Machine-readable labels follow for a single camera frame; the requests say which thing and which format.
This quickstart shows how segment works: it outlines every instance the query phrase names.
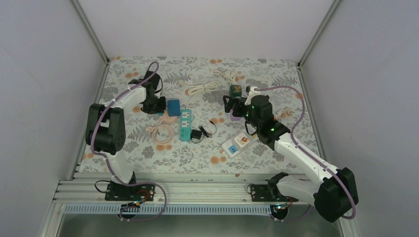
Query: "purple object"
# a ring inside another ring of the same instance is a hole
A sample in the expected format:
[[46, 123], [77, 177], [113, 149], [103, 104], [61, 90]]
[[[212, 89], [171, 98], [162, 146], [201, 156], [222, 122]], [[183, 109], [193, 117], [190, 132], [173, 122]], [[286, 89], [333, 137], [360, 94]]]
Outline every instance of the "purple object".
[[233, 116], [233, 110], [230, 110], [230, 119], [232, 121], [240, 121], [242, 119], [242, 117]]

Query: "dark green object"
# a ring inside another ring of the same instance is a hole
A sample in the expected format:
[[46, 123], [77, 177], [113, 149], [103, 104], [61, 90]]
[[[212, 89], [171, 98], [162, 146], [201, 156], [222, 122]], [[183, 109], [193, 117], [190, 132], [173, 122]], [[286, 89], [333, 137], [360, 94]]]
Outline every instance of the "dark green object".
[[241, 97], [242, 96], [242, 87], [240, 85], [231, 85], [229, 94], [232, 97]]

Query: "power strip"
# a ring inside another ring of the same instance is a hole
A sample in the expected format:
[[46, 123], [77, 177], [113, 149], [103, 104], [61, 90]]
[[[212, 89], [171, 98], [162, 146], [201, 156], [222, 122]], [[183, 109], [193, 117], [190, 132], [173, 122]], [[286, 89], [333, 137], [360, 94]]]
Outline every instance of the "power strip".
[[191, 141], [191, 125], [192, 125], [192, 111], [180, 111], [180, 141]]

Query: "gray floor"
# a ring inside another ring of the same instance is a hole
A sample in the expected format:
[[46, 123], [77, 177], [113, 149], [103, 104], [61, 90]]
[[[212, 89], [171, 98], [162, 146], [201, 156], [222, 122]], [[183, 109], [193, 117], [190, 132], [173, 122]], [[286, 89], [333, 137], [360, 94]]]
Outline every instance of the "gray floor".
[[[300, 216], [306, 206], [293, 206], [287, 218]], [[163, 215], [142, 223], [121, 222], [116, 215], [64, 215], [61, 237], [340, 237], [340, 225], [311, 211], [291, 223], [265, 216]]]

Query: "power adapter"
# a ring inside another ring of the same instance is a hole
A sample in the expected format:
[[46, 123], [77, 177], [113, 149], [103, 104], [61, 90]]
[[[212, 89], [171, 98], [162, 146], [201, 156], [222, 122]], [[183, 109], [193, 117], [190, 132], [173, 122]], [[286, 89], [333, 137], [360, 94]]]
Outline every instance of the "power adapter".
[[192, 129], [191, 138], [195, 138], [195, 139], [200, 140], [201, 137], [202, 137], [202, 131]]

